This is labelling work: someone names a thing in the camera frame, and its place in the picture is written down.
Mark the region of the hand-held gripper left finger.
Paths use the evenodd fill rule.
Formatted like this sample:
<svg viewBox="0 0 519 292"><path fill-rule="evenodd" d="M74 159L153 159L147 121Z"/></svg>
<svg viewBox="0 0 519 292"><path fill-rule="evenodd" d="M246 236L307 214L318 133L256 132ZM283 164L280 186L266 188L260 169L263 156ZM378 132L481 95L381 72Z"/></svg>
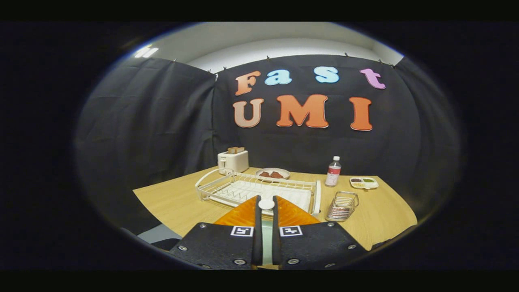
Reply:
<svg viewBox="0 0 519 292"><path fill-rule="evenodd" d="M254 196L214 223L199 222L170 253L213 270L252 270L263 264L261 196Z"/></svg>

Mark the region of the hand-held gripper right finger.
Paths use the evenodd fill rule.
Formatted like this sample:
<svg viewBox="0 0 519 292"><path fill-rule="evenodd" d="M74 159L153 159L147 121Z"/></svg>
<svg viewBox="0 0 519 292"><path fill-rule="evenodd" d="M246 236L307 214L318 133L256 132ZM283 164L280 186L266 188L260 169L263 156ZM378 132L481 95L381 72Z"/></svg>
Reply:
<svg viewBox="0 0 519 292"><path fill-rule="evenodd" d="M274 196L272 263L280 270L345 268L368 251L339 223L321 222L280 196Z"/></svg>

